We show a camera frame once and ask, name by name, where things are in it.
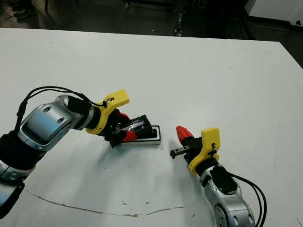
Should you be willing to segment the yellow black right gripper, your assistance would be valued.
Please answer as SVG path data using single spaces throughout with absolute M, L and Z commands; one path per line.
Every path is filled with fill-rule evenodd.
M 183 155 L 193 175 L 201 175 L 207 168 L 218 164 L 220 133 L 216 127 L 201 131 L 201 137 L 195 138 L 183 126 L 176 127 L 177 137 L 182 147 L 170 151 L 170 156 Z

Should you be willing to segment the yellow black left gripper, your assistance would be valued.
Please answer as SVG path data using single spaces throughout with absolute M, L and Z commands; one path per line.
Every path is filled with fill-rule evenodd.
M 123 142 L 137 140 L 133 131 L 123 131 L 120 126 L 130 123 L 130 118 L 118 110 L 118 107 L 129 103 L 129 97 L 124 89 L 107 95 L 104 100 L 93 105 L 93 116 L 85 127 L 86 132 L 102 136 L 111 147 Z

